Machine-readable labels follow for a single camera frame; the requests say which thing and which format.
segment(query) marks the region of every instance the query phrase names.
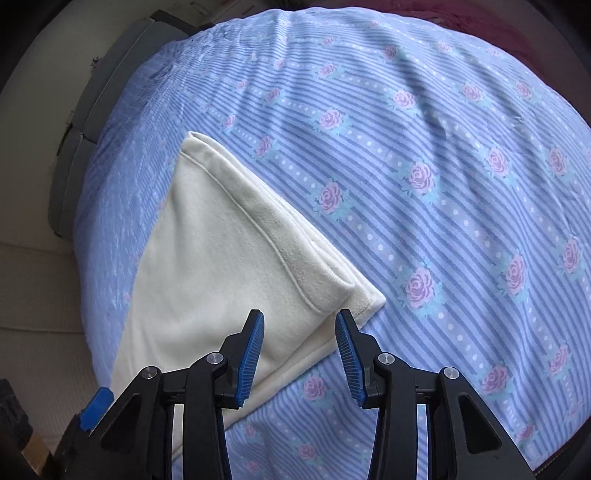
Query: bed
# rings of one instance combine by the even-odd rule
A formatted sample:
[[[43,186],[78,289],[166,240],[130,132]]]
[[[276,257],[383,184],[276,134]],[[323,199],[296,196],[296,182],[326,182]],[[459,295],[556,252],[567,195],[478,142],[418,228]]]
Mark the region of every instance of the bed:
[[[93,77],[52,187],[99,383],[179,145],[198,131],[386,296],[365,327],[383,348],[417,368],[457,366],[540,478],[557,478],[548,460],[572,439],[574,463],[591,414],[591,131],[578,113],[510,55],[419,19],[268,11],[190,38],[164,22],[126,57],[156,23],[133,26],[109,52],[115,74],[105,63]],[[121,96],[103,108],[118,71]],[[226,431],[232,472],[364,478],[374,428],[333,353]]]

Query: mattress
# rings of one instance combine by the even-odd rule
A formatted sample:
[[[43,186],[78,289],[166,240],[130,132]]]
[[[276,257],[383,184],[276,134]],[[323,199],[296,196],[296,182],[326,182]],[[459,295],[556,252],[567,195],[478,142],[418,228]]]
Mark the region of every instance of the mattress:
[[[232,20],[133,75],[74,228],[102,385],[187,131],[223,144],[343,252],[388,300],[364,331],[412,367],[458,367],[530,467],[589,417],[589,127],[509,54],[361,8]],[[226,438],[235,478],[359,479],[374,431],[333,353]]]

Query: white towel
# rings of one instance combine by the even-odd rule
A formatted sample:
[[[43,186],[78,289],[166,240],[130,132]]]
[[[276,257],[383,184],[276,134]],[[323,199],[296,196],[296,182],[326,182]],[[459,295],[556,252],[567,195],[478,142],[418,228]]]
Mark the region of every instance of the white towel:
[[[228,427],[335,350],[336,312],[350,309],[362,326],[384,303],[292,206],[216,141],[190,132],[135,277],[111,389],[120,395],[147,365],[189,367],[259,309],[254,386],[243,408],[224,411]]]

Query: metal screw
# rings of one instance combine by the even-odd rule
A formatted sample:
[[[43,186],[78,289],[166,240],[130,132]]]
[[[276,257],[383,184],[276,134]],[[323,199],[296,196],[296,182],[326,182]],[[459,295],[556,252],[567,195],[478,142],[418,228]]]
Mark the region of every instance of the metal screw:
[[[460,376],[460,372],[457,370],[457,368],[445,367],[443,369],[443,375],[445,375],[450,380],[455,380]]]
[[[220,352],[210,353],[205,360],[208,364],[217,365],[223,362],[223,355]]]
[[[391,365],[396,360],[396,357],[391,353],[381,353],[378,355],[378,360],[384,365]]]
[[[156,367],[146,367],[142,370],[142,377],[146,380],[150,378],[154,378],[158,374],[158,369]]]

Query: blue clip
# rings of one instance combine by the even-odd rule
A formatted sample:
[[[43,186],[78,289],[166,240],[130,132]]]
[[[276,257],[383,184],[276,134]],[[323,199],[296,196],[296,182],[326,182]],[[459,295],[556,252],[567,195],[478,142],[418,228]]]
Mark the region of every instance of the blue clip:
[[[114,399],[115,396],[111,390],[106,387],[100,387],[86,408],[80,412],[80,429],[83,432],[89,432],[94,429]]]

